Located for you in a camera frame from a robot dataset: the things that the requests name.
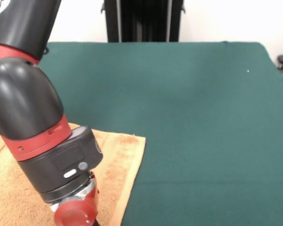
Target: black cable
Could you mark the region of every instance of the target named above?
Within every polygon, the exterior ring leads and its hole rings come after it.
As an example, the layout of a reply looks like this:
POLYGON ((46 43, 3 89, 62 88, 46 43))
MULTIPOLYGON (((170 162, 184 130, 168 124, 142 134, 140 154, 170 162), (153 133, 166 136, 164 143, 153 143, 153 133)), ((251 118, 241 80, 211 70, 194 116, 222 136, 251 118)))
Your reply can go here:
POLYGON ((0 7, 1 7, 3 1, 4 1, 4 0, 0 0, 0 7))
POLYGON ((46 55, 46 54, 49 54, 49 48, 48 47, 45 47, 43 55, 46 55))

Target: black robot arm segment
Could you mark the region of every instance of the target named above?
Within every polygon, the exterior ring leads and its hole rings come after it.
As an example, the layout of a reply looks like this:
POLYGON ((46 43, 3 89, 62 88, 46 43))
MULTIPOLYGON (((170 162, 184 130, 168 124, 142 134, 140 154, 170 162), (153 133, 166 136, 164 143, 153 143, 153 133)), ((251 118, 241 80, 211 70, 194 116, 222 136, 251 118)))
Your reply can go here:
POLYGON ((43 56, 61 0, 11 0, 0 13, 0 44, 43 56))

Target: black vertical post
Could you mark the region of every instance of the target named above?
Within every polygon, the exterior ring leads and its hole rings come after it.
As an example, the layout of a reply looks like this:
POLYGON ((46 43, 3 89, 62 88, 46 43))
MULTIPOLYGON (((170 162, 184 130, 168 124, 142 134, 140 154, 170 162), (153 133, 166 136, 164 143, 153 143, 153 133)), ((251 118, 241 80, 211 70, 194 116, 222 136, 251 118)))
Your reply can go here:
POLYGON ((106 28, 108 42, 119 42, 117 0, 105 0, 106 28))
POLYGON ((171 14, 170 39, 169 39, 169 41, 171 42, 179 41, 179 30, 180 30, 182 8, 183 8, 183 0, 172 0, 172 14, 171 14))
POLYGON ((178 41, 183 0, 172 0, 170 36, 168 31, 169 0, 120 0, 121 31, 117 25, 117 0, 105 0, 108 42, 178 41))

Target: white wall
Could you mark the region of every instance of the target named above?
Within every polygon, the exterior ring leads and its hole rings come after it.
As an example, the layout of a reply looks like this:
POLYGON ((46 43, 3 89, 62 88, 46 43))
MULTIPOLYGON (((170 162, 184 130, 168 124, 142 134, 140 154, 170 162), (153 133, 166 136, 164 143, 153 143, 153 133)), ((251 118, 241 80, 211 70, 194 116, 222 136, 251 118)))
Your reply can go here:
MULTIPOLYGON (((103 0, 62 0, 50 41, 107 42, 103 0)), ((185 0, 180 41, 258 41, 283 54, 283 0, 185 0)))

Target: red accent band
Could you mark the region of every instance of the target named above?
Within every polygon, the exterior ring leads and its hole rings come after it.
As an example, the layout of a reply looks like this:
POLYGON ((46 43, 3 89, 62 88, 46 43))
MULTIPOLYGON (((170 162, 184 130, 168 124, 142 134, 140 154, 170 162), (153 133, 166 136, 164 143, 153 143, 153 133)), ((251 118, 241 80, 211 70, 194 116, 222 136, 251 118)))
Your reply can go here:
POLYGON ((62 119, 50 129, 26 140, 9 140, 1 136, 6 146, 17 161, 24 161, 38 156, 62 143, 71 135, 67 118, 62 119))
POLYGON ((92 226, 97 212, 98 189, 94 189, 85 200, 70 200, 61 204, 55 212, 56 226, 92 226))
POLYGON ((14 49, 9 46, 3 46, 0 45, 0 59, 6 58, 6 57, 18 57, 18 58, 24 58, 28 61, 33 62, 34 64, 38 64, 39 61, 35 60, 30 55, 21 52, 20 50, 14 49))

